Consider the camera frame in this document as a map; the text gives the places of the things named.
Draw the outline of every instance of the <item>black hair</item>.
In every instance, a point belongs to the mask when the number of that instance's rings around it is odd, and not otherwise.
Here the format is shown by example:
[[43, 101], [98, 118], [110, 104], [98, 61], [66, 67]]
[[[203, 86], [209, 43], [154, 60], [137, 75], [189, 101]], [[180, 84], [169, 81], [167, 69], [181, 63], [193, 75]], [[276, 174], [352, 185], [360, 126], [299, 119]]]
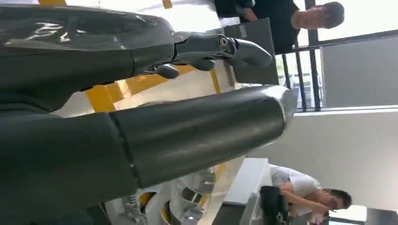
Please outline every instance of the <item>black hair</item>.
[[337, 198], [341, 198], [343, 200], [343, 206], [345, 209], [348, 209], [351, 206], [352, 198], [349, 193], [336, 189], [324, 189], [324, 190], [329, 191], [331, 195], [334, 195]]
[[325, 8], [325, 28], [330, 29], [344, 22], [344, 6], [338, 2], [329, 2], [322, 7]]

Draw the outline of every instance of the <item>person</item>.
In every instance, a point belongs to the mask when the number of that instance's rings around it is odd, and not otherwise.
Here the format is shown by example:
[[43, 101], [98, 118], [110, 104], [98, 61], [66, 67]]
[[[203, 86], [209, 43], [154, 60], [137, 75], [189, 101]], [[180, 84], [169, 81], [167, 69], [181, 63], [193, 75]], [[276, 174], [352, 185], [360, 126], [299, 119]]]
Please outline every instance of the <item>person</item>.
[[329, 210], [347, 209], [352, 203], [347, 192], [322, 189], [316, 179], [287, 167], [271, 165], [271, 178], [290, 204], [293, 217], [310, 212], [325, 215]]
[[219, 17], [241, 15], [241, 23], [269, 18], [276, 54], [292, 50], [301, 29], [331, 29], [344, 21], [344, 7], [338, 2], [300, 11], [293, 0], [256, 0], [252, 8], [244, 8], [245, 4], [235, 1], [237, 0], [215, 0]]

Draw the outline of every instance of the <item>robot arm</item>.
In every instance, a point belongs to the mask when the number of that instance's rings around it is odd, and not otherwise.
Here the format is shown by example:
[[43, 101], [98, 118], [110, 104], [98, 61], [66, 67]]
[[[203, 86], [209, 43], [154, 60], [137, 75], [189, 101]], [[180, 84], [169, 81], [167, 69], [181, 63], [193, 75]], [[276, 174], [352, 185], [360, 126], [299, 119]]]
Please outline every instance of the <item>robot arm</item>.
[[221, 59], [262, 67], [272, 57], [223, 35], [175, 33], [153, 16], [78, 7], [0, 10], [4, 224], [62, 216], [241, 156], [279, 137], [295, 112], [290, 90], [263, 86], [75, 118], [50, 115], [93, 85], [141, 73], [175, 75], [165, 64], [209, 70]]
[[29, 98], [49, 112], [94, 85], [139, 74], [174, 78], [178, 71], [169, 63], [210, 70], [218, 59], [235, 67], [266, 67], [272, 61], [254, 43], [174, 32], [166, 20], [150, 15], [84, 7], [2, 5], [0, 10], [0, 92]]

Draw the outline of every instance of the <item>man's hand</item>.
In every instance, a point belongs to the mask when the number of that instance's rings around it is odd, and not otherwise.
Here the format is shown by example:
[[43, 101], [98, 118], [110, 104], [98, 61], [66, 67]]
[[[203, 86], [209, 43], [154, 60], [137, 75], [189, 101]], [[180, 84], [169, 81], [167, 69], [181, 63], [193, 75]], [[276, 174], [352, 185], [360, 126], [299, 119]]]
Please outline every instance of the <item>man's hand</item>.
[[316, 203], [316, 202], [313, 202], [310, 205], [310, 209], [312, 209], [312, 211], [314, 213], [318, 213], [318, 214], [321, 214], [321, 215], [324, 215], [326, 212], [329, 211], [329, 208], [327, 206], [324, 206], [324, 205], [322, 205], [320, 203]]
[[254, 14], [254, 12], [253, 12], [253, 10], [251, 8], [246, 9], [245, 14], [243, 15], [243, 17], [245, 19], [247, 19], [248, 21], [250, 21], [250, 22], [258, 20], [256, 14]]

